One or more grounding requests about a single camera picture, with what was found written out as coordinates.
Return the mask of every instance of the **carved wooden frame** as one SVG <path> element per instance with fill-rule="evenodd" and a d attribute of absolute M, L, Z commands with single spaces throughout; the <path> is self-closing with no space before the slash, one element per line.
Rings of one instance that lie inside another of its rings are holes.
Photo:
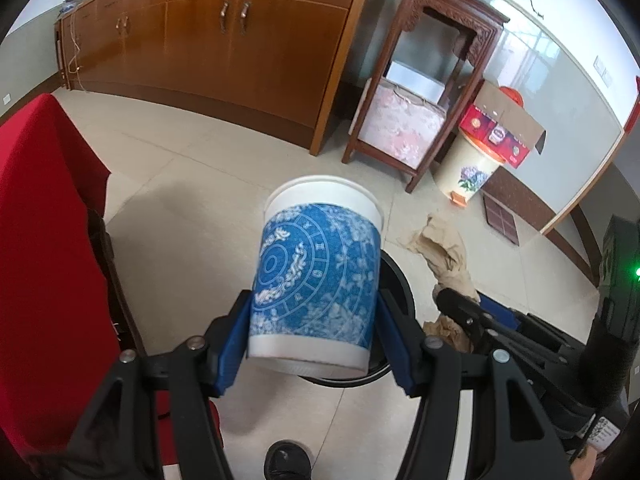
<path fill-rule="evenodd" d="M 427 150 L 427 153 L 424 155 L 424 158 L 418 168 L 414 170 L 414 168 L 411 168 L 386 153 L 377 150 L 370 144 L 359 140 L 358 134 L 360 133 L 360 129 L 364 123 L 366 113 L 371 106 L 373 95 L 375 94 L 380 79 L 382 78 L 383 73 L 386 72 L 391 61 L 391 57 L 400 34 L 402 32 L 411 32 L 415 29 L 425 8 L 433 9 L 461 26 L 461 36 L 458 37 L 454 46 L 454 52 L 459 56 L 459 59 L 446 83 L 445 92 L 439 104 L 442 104 L 450 90 L 453 88 L 455 80 L 458 78 L 465 60 L 468 60 L 469 63 L 471 63 L 474 70 L 469 82 L 462 92 L 462 95 L 448 110 L 447 118 L 445 119 L 440 131 L 437 133 L 435 140 Z M 509 19 L 506 16 L 480 0 L 401 0 L 394 20 L 386 35 L 385 43 L 380 51 L 380 55 L 378 56 L 374 73 L 372 75 L 372 81 L 369 85 L 369 90 L 367 91 L 364 102 L 362 103 L 360 113 L 355 119 L 351 137 L 342 157 L 343 163 L 347 163 L 349 161 L 353 150 L 373 156 L 385 164 L 411 175 L 412 178 L 405 188 L 406 192 L 411 193 L 423 174 L 428 170 L 446 138 L 453 131 L 453 127 L 458 122 L 462 111 L 466 108 L 469 101 L 471 101 L 474 90 L 482 79 L 482 72 L 484 71 L 489 58 L 498 43 L 503 25 L 508 21 Z M 471 30 L 475 34 L 473 36 L 464 34 L 463 31 L 465 29 Z"/>

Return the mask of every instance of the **white box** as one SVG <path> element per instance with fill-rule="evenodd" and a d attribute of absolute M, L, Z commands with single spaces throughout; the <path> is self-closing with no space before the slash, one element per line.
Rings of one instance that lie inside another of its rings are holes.
<path fill-rule="evenodd" d="M 443 83 L 399 61 L 391 62 L 385 77 L 434 104 L 440 100 L 444 92 Z"/>

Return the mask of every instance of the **black shoe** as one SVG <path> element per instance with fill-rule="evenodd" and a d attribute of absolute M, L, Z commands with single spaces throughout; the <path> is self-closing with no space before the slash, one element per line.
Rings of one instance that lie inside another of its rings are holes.
<path fill-rule="evenodd" d="M 264 457 L 266 480 L 311 480 L 311 461 L 306 451 L 290 440 L 273 444 Z"/>

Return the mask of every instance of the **red chair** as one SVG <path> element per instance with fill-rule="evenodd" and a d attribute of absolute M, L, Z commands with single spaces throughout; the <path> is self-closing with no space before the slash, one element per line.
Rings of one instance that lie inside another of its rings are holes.
<path fill-rule="evenodd" d="M 94 253 L 104 236 L 92 248 L 88 234 L 88 208 L 105 233 L 109 174 L 49 94 L 0 126 L 0 460 L 64 450 L 121 350 L 110 300 L 113 311 L 112 292 L 124 298 Z M 135 326 L 126 332 L 143 353 Z M 158 431 L 162 462 L 175 463 L 168 418 Z"/>

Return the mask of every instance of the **red box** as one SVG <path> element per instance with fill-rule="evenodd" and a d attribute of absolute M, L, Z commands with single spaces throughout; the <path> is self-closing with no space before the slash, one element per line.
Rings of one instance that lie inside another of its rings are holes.
<path fill-rule="evenodd" d="M 516 139 L 509 130 L 483 114 L 475 105 L 469 105 L 466 109 L 460 121 L 460 129 L 480 140 L 514 168 L 517 168 L 529 155 L 529 148 Z"/>
<path fill-rule="evenodd" d="M 536 149 L 542 153 L 546 132 L 529 114 L 500 89 L 485 81 L 459 125 L 466 134 L 517 168 Z"/>

